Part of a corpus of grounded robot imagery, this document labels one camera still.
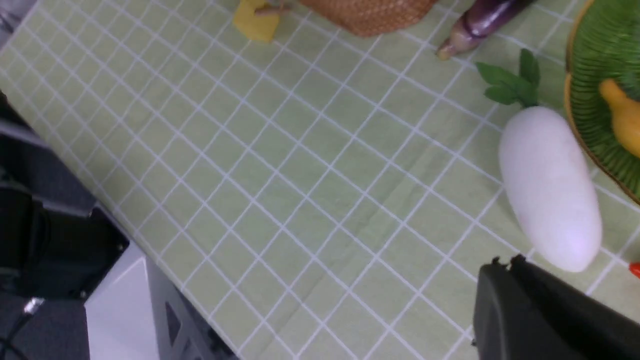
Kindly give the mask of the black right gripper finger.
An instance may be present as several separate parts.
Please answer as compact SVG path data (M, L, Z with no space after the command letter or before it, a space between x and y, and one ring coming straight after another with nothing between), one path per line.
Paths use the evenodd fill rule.
M519 254L478 271L480 360L637 360L639 324Z

